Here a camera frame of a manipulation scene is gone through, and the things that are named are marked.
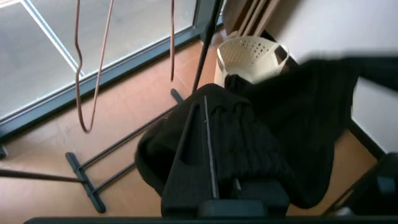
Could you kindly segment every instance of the perforated basket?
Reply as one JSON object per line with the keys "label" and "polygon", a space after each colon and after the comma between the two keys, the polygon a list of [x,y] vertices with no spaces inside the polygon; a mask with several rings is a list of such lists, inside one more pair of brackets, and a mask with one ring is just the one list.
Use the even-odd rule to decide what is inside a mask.
{"label": "perforated basket", "polygon": [[278,63],[275,54],[278,47],[279,44],[262,37],[245,36],[227,40],[217,50],[215,83],[224,87],[227,74],[238,74],[251,83],[278,75],[289,57],[287,54]]}

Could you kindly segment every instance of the clothes rack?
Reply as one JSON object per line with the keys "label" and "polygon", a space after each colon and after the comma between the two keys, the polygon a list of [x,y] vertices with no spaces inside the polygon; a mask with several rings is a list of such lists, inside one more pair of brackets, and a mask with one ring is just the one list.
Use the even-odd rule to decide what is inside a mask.
{"label": "clothes rack", "polygon": [[[203,70],[203,66],[205,64],[205,59],[207,55],[208,48],[210,46],[211,38],[213,37],[216,29],[216,22],[218,19],[218,15],[220,14],[220,10],[223,4],[223,0],[215,0],[213,10],[211,12],[211,17],[210,20],[207,23],[206,29],[204,34],[202,35],[202,41],[203,41],[203,47],[201,50],[200,54],[200,60],[198,63],[198,69],[197,73],[195,75],[195,81],[193,84],[192,88],[192,93],[197,90],[201,72]],[[183,101],[183,98],[179,94],[179,92],[175,89],[171,89],[171,95],[177,102],[177,104],[181,103]],[[115,149],[119,148],[123,144],[125,144],[127,141],[133,139],[136,137],[139,133],[145,131],[149,126],[153,125],[156,123],[158,120],[164,118],[167,116],[175,106],[167,109],[160,115],[156,116],[152,120],[148,121],[146,124],[142,125],[138,129],[134,130],[132,133],[128,134],[124,138],[120,139],[118,142],[114,143],[110,147],[106,148],[99,154],[95,155],[88,161],[80,164],[78,159],[76,158],[76,155],[73,152],[67,152],[65,154],[65,157],[67,158],[67,161],[71,165],[73,172],[76,174],[77,178],[71,178],[71,177],[62,177],[62,176],[57,176],[57,175],[47,175],[47,174],[36,174],[36,173],[31,173],[31,172],[20,172],[20,171],[13,171],[13,170],[5,170],[5,169],[0,169],[0,177],[13,177],[13,178],[23,178],[23,179],[39,179],[39,180],[55,180],[55,181],[63,181],[63,182],[77,182],[81,183],[83,185],[84,190],[87,193],[87,196],[90,198],[91,202],[93,203],[95,209],[99,213],[104,213],[106,211],[105,204],[102,202],[99,193],[104,190],[105,188],[109,187],[112,183],[114,183],[116,180],[118,180],[120,177],[123,175],[127,174],[127,172],[133,170],[135,167],[134,162],[126,166],[124,169],[119,171],[118,173],[114,174],[112,177],[110,177],[108,180],[105,180],[102,184],[99,184],[99,186],[94,187],[94,185],[91,183],[90,178],[85,173],[85,170],[89,168],[89,166],[93,165],[95,162],[98,162],[100,159],[103,159],[106,157],[109,153],[113,152]]]}

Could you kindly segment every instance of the white wall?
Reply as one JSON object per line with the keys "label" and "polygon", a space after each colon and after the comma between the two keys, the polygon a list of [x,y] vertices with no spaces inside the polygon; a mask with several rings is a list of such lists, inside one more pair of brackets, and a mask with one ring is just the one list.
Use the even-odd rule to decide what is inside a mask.
{"label": "white wall", "polygon": [[[310,54],[398,52],[397,9],[397,0],[282,0],[266,31],[299,63]],[[398,93],[360,79],[353,119],[383,150],[398,152]]]}

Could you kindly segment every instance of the copper wire hanger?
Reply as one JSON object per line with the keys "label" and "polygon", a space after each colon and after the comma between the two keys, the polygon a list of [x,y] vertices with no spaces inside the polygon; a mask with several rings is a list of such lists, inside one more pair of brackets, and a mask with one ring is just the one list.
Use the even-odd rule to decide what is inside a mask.
{"label": "copper wire hanger", "polygon": [[[109,30],[109,22],[111,20],[111,14],[112,14],[112,8],[113,8],[113,1],[111,0],[110,6],[109,6],[109,12],[108,12],[108,18],[106,20],[106,27],[105,27],[105,33],[104,33],[104,38],[103,38],[103,44],[101,48],[101,56],[100,56],[100,61],[99,61],[99,69],[98,69],[98,74],[97,74],[97,81],[95,85],[95,91],[94,91],[94,102],[93,102],[93,111],[91,113],[91,122],[89,128],[86,127],[84,119],[83,119],[83,113],[81,112],[81,98],[80,98],[80,84],[79,84],[79,74],[81,71],[81,67],[83,66],[83,59],[81,56],[81,51],[78,43],[78,31],[79,31],[79,14],[80,14],[80,0],[76,0],[76,22],[75,22],[75,47],[76,51],[79,57],[79,65],[76,70],[75,74],[75,86],[76,86],[76,106],[77,106],[77,113],[79,117],[79,123],[83,131],[88,134],[91,132],[93,129],[93,124],[94,124],[94,117],[95,117],[95,109],[96,109],[96,104],[97,104],[97,98],[98,98],[98,90],[100,88],[100,76],[102,72],[102,64],[104,60],[104,55],[105,55],[105,47],[106,47],[106,39],[108,38],[108,30]],[[171,80],[173,81],[174,78],[174,0],[171,0],[171,35],[170,35],[170,67],[171,67]]]}

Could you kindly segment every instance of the black cloth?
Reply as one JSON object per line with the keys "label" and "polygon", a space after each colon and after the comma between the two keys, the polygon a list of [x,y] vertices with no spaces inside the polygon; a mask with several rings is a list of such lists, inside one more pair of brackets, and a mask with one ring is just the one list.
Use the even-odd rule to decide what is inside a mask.
{"label": "black cloth", "polygon": [[[146,132],[137,149],[137,168],[162,195],[190,105],[206,95],[216,105],[210,111],[210,121],[213,146],[218,150],[218,180],[230,181],[236,175],[247,179],[272,177],[281,182],[293,204],[313,207],[328,188],[335,141],[351,122],[358,77],[377,80],[382,72],[384,81],[396,83],[398,66],[392,61],[396,59],[391,63],[360,57],[310,60],[257,85],[233,75],[226,79],[226,90],[204,86],[178,105],[169,118]],[[247,163],[255,157],[262,162]],[[243,167],[250,167],[249,172]],[[181,176],[181,185],[184,180],[186,177]]]}

